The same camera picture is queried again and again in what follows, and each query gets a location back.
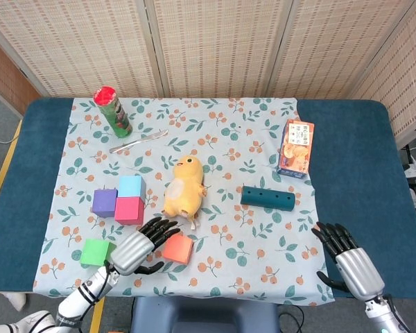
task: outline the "green cube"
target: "green cube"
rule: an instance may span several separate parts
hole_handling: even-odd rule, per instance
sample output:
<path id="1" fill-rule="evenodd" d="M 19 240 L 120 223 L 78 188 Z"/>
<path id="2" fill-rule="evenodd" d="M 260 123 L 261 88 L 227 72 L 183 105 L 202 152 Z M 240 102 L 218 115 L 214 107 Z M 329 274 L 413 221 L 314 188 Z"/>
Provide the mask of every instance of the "green cube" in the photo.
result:
<path id="1" fill-rule="evenodd" d="M 87 239 L 83 247 L 80 263 L 85 265 L 103 266 L 104 261 L 116 246 L 110 241 Z"/>

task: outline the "silver knife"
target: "silver knife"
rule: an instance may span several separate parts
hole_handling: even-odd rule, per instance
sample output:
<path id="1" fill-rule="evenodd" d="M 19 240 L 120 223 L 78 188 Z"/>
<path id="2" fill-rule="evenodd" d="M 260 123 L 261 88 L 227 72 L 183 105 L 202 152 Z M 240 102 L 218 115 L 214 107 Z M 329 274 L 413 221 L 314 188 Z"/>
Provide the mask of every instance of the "silver knife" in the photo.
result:
<path id="1" fill-rule="evenodd" d="M 164 135 L 167 135 L 167 134 L 168 134 L 168 130 L 161 130 L 160 132 L 147 135 L 147 136 L 142 137 L 141 139 L 135 140 L 133 142 L 129 142 L 127 144 L 122 144 L 121 146 L 111 148 L 110 153 L 111 154 L 117 153 L 118 151 L 122 151 L 123 149 L 131 148 L 132 146 L 134 146 L 136 144 L 140 144 L 142 142 L 147 142 L 147 141 L 150 141 L 150 140 L 154 140 L 154 139 L 157 139 L 158 137 L 163 137 Z"/>

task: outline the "yellow plush toy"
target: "yellow plush toy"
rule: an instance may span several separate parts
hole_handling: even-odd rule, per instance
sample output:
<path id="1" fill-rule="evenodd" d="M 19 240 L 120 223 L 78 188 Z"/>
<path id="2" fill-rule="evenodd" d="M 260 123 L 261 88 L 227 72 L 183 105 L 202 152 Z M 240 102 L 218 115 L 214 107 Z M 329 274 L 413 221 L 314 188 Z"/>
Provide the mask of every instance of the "yellow plush toy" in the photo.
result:
<path id="1" fill-rule="evenodd" d="M 162 214 L 167 217 L 183 216 L 196 228 L 194 214 L 202 204 L 207 191 L 202 185 L 202 163 L 194 156 L 185 156 L 174 167 L 174 179 L 165 191 L 165 205 Z"/>

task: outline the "snack box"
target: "snack box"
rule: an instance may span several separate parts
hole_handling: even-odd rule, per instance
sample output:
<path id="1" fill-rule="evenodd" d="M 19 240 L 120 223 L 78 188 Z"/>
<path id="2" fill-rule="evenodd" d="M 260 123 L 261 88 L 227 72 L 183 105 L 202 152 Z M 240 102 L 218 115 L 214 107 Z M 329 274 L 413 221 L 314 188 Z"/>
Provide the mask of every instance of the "snack box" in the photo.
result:
<path id="1" fill-rule="evenodd" d="M 279 154 L 278 174 L 303 178 L 310 165 L 314 124 L 289 119 L 284 127 Z"/>

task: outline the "purple cube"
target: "purple cube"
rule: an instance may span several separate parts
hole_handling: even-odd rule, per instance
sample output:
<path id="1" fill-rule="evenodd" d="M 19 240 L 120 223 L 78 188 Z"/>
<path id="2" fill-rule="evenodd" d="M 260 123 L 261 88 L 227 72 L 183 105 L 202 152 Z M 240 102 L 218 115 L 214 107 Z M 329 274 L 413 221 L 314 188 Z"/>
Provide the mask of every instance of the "purple cube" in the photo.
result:
<path id="1" fill-rule="evenodd" d="M 113 217 L 116 210 L 116 189 L 96 189 L 92 201 L 92 212 L 99 217 Z"/>

